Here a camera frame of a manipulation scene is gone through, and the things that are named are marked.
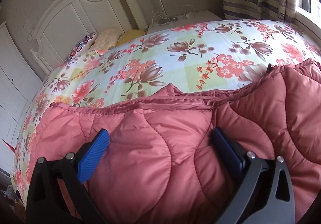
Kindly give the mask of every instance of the light switch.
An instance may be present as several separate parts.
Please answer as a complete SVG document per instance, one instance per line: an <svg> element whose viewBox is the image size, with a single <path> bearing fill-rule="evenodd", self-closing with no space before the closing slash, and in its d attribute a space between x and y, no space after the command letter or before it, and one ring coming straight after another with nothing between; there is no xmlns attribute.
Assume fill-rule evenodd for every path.
<svg viewBox="0 0 321 224"><path fill-rule="evenodd" d="M34 34L35 34L35 29L34 28L31 30L30 34L31 34L32 37L34 36Z"/></svg>
<svg viewBox="0 0 321 224"><path fill-rule="evenodd" d="M28 41L29 41L29 43L31 43L32 40L33 40L33 36L30 34L30 35L28 36Z"/></svg>
<svg viewBox="0 0 321 224"><path fill-rule="evenodd" d="M33 26L31 25L30 20L28 18L26 18L26 20L22 26L23 34L28 38L32 29L33 29Z"/></svg>

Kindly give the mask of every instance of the white nightstand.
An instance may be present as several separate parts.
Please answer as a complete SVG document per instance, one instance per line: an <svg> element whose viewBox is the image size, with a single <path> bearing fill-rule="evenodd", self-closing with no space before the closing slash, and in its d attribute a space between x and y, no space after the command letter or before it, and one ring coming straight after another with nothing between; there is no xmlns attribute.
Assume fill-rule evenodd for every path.
<svg viewBox="0 0 321 224"><path fill-rule="evenodd" d="M194 13L194 17L192 19L187 19L185 16L179 17L178 21L173 24L159 26L156 23L151 24L148 28L147 33L155 33L161 30L170 29L178 26L186 26L190 24L197 24L202 22L210 22L210 21L219 21L222 20L217 15L214 15L212 12L208 10L199 11Z"/></svg>

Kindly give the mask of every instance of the blue clamp pad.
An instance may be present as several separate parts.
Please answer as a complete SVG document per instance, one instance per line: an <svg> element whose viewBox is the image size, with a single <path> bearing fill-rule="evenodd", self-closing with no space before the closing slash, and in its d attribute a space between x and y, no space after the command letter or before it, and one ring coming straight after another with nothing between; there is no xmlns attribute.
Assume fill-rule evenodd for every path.
<svg viewBox="0 0 321 224"><path fill-rule="evenodd" d="M78 179L81 183L90 180L109 142L110 137L108 131L101 129L94 138L91 147L78 163Z"/></svg>
<svg viewBox="0 0 321 224"><path fill-rule="evenodd" d="M220 127L211 132L213 145L232 179L240 181L245 171L245 151L238 142L229 140Z"/></svg>

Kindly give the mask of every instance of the power cord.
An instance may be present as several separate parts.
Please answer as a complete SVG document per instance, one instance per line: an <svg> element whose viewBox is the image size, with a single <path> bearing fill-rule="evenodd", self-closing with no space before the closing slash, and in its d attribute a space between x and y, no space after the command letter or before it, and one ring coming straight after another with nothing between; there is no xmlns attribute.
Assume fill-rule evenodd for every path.
<svg viewBox="0 0 321 224"><path fill-rule="evenodd" d="M152 23L152 25L154 24L154 18L155 18L155 16L157 15L157 14L159 14L158 16L157 16L157 18L156 18L156 21L158 20L158 18L159 17L161 17L161 18L163 18L163 19L167 19L167 22L166 23L164 23L164 24L157 24L158 26L164 26L164 25L167 25L171 20L173 20L173 19L176 19L176 18L178 18L178 17L182 17L182 16L186 16L189 12L187 12L187 13L185 13L185 11L184 11L184 7L186 7L186 6L190 6L190 7L192 7L193 8L193 10L194 10L194 13L195 13L195 8L192 6L192 5L184 5L183 7L182 7L182 11L183 11L183 15L180 15L180 16L177 16L177 17L174 17L174 18L169 18L166 14L164 14L163 12L160 12L160 11L158 11L158 12L156 12L154 15L153 15L153 18L151 19L151 23Z"/></svg>

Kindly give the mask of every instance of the mattress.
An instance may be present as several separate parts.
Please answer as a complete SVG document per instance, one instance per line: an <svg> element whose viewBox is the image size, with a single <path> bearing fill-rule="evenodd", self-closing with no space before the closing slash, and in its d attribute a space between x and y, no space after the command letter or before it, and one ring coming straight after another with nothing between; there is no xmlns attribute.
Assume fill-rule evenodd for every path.
<svg viewBox="0 0 321 224"><path fill-rule="evenodd" d="M152 95L169 83L186 93L233 90L261 78L269 63L298 64L308 58L321 61L320 48L303 31L259 20L187 25L147 34L103 55L76 56L44 80L20 131L12 174L23 203L37 126L52 102L101 108Z"/></svg>

